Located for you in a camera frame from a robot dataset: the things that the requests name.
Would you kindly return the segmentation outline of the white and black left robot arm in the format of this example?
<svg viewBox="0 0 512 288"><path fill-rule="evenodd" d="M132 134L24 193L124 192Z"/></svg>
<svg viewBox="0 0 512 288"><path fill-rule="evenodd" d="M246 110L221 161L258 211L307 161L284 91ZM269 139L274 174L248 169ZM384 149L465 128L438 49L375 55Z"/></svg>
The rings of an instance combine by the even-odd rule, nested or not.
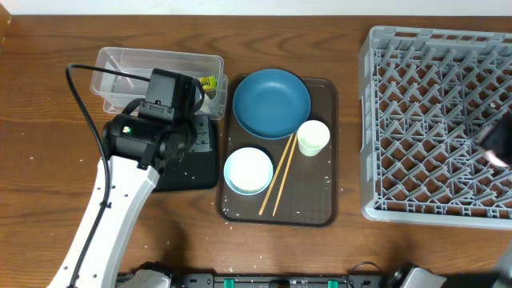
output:
<svg viewBox="0 0 512 288"><path fill-rule="evenodd" d="M204 190L218 180L216 125L205 115L164 122L118 114L105 125L107 156L52 287L112 287L153 192Z"/></svg>

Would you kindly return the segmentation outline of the white tissue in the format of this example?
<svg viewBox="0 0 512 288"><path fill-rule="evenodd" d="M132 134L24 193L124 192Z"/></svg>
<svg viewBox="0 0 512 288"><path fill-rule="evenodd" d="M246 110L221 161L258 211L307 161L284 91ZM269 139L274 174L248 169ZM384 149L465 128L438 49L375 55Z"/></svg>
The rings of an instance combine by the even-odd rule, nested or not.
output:
<svg viewBox="0 0 512 288"><path fill-rule="evenodd" d="M210 98L207 94L198 114L216 114L218 112L218 98Z"/></svg>

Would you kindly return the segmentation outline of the cream white cup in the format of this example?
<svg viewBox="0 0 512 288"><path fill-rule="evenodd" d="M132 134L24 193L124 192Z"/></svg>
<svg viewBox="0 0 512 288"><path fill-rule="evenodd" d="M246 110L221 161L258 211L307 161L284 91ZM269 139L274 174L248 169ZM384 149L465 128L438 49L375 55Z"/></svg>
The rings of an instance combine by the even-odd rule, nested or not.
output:
<svg viewBox="0 0 512 288"><path fill-rule="evenodd" d="M309 120L301 124L297 136L300 152L307 157L313 157L329 142L330 130L323 122Z"/></svg>

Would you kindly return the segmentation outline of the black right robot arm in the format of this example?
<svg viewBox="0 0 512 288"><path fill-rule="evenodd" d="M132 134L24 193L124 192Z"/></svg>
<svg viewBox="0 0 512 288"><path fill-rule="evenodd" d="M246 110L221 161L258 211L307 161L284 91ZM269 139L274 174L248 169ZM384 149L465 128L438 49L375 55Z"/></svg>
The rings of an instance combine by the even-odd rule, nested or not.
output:
<svg viewBox="0 0 512 288"><path fill-rule="evenodd" d="M477 140L484 157L495 166L511 167L511 115L506 114L495 125L484 129ZM434 274L407 263L390 276L389 288L511 288L511 245L500 258L495 270L484 274Z"/></svg>

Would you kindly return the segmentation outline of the yellow green snack wrapper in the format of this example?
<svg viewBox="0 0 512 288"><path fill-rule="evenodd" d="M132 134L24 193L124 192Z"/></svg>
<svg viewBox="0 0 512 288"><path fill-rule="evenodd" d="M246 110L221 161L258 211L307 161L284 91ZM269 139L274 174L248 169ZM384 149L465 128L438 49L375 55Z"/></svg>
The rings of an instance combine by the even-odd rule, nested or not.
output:
<svg viewBox="0 0 512 288"><path fill-rule="evenodd" d="M213 75L200 77L198 80L205 92L211 92L218 88L218 80Z"/></svg>

